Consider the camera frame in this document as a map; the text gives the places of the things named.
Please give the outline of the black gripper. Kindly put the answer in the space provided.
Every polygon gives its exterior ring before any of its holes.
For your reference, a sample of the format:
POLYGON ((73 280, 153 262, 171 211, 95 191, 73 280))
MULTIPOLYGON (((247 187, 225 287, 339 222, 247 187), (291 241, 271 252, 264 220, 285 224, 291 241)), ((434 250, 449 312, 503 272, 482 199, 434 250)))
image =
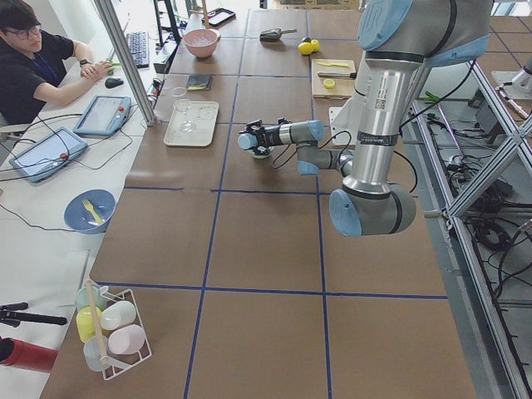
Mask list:
POLYGON ((242 150, 268 149, 279 144, 279 125, 265 126, 262 120, 249 122, 244 131, 240 131, 237 142, 242 150))

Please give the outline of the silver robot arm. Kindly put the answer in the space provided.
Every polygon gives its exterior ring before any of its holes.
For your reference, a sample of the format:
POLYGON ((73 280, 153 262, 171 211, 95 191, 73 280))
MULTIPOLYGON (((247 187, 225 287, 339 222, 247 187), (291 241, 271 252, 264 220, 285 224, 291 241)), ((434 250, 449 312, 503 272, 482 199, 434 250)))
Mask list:
POLYGON ((431 69, 475 60, 487 49, 489 1, 372 1, 358 28, 362 60, 342 113, 353 150, 318 147, 319 120, 276 126, 248 123, 239 146, 256 155, 295 145, 298 171, 336 170, 341 188, 329 197, 335 229, 345 236, 394 234, 416 216, 411 194, 388 179, 401 122, 431 69))

